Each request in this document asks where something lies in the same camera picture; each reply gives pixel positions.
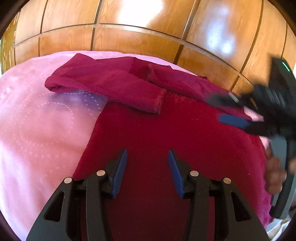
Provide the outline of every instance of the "finger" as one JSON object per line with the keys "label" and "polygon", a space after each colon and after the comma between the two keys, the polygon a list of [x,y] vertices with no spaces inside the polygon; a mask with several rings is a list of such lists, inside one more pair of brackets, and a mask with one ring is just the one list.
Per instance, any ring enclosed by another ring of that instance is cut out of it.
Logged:
{"label": "finger", "polygon": [[270,159],[271,157],[273,157],[270,146],[266,149],[265,156],[266,156],[267,159]]}
{"label": "finger", "polygon": [[283,189],[282,185],[266,185],[265,186],[265,190],[271,194],[271,195],[275,195],[281,192],[281,190]]}
{"label": "finger", "polygon": [[266,171],[276,171],[281,169],[281,161],[277,157],[272,157],[266,162]]}
{"label": "finger", "polygon": [[290,160],[289,163],[289,172],[291,174],[295,174],[296,173],[296,158],[293,158]]}
{"label": "finger", "polygon": [[264,180],[267,184],[279,184],[281,185],[287,178],[287,173],[285,171],[276,172],[266,172],[264,175]]}

